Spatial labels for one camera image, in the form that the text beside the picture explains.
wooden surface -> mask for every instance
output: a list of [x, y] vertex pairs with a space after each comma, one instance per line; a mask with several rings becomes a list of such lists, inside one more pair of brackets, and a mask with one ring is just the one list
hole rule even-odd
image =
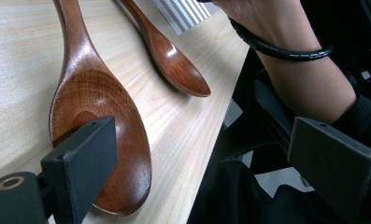
[[[186, 223], [248, 47], [222, 12], [177, 36], [151, 1], [137, 0], [211, 88], [209, 97], [193, 97], [157, 72], [125, 8], [79, 3], [96, 50], [136, 103], [152, 156], [150, 196], [140, 209], [129, 217], [92, 209], [84, 223]], [[0, 176], [39, 173], [52, 150], [49, 112], [63, 57], [52, 1], [0, 1]]]

